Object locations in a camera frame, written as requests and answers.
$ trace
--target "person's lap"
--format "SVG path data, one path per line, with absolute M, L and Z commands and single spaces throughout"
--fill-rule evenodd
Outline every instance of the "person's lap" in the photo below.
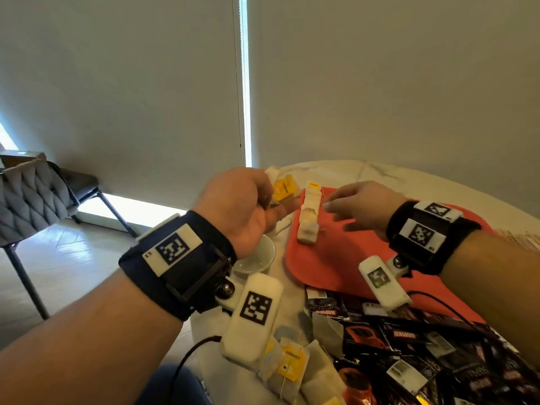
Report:
M 177 365 L 162 365 L 150 377 L 135 405 L 211 405 L 202 385 L 187 367 L 182 367 L 174 381 L 172 400 L 169 401 L 171 381 Z

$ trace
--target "black cable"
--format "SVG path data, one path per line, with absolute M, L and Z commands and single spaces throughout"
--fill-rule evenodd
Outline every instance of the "black cable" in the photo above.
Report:
M 169 388 L 169 403 L 172 404 L 172 391 L 174 389 L 174 381 L 176 381 L 176 377 L 178 376 L 178 373 L 180 372 L 180 369 L 184 366 L 187 359 L 190 357 L 193 352 L 199 348 L 201 345 L 206 344 L 207 342 L 221 342 L 221 335 L 212 335 L 211 337 L 204 338 L 200 340 L 197 344 L 195 344 L 191 349 L 187 352 L 186 355 L 184 355 L 184 358 L 182 358 L 182 361 L 180 361 L 178 367 L 176 368 L 176 371 L 174 372 L 174 376 L 172 377 L 171 381 L 171 387 Z
M 473 323 L 471 323 L 469 320 L 467 320 L 463 315 L 461 315 L 460 313 L 458 313 L 457 311 L 455 311 L 455 309 L 453 309 L 451 306 L 449 306 L 448 304 L 446 304 L 444 301 L 442 301 L 441 299 L 438 299 L 436 298 L 434 295 L 431 295 L 427 292 L 423 292 L 423 291 L 410 291 L 407 293 L 408 296 L 412 296 L 412 295 L 415 295 L 415 294 L 419 294 L 419 295 L 425 295 L 426 297 L 429 297 L 430 299 L 434 299 L 435 301 L 437 301 L 439 304 L 442 304 L 443 306 L 445 306 L 446 308 L 448 308 L 450 311 L 452 311 L 455 315 L 457 315 L 461 320 L 463 320 L 465 323 L 467 323 L 474 331 L 476 332 L 479 332 L 481 334 L 484 334 L 482 331 L 480 331 L 478 328 L 476 328 Z

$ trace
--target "forearm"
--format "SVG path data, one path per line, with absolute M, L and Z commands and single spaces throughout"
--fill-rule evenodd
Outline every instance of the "forearm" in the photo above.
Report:
M 132 404 L 182 324 L 118 270 L 0 352 L 0 403 Z
M 456 249 L 440 277 L 528 361 L 540 366 L 540 253 L 475 231 Z

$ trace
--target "roller blind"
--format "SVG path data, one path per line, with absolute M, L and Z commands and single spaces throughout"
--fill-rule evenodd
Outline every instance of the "roller blind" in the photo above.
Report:
M 248 0 L 256 164 L 393 163 L 540 216 L 539 3 Z
M 244 162 L 237 8 L 2 0 L 0 122 L 104 191 L 189 208 L 210 176 Z

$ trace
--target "round table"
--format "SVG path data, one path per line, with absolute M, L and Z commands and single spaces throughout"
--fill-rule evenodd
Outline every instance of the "round table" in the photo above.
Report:
M 414 199 L 457 204 L 483 217 L 492 228 L 514 233 L 540 233 L 540 220 L 501 200 L 442 177 L 397 166 L 359 160 L 335 160 L 298 163 L 282 169 L 290 173 L 302 188 L 308 180 L 326 187 L 340 187 L 347 183 L 375 180 Z M 269 275 L 280 279 L 285 286 L 274 330 L 279 326 L 294 327 L 299 331 L 301 344 L 310 341 L 311 321 L 303 312 L 304 285 L 287 271 L 284 253 L 290 229 L 274 238 L 277 254 Z M 229 316 L 220 308 L 191 318 L 193 341 L 211 335 L 222 335 Z M 219 354 L 218 344 L 205 344 L 196 351 L 201 376 L 215 405 L 281 404 L 274 394 L 257 380 L 255 374 L 233 365 Z

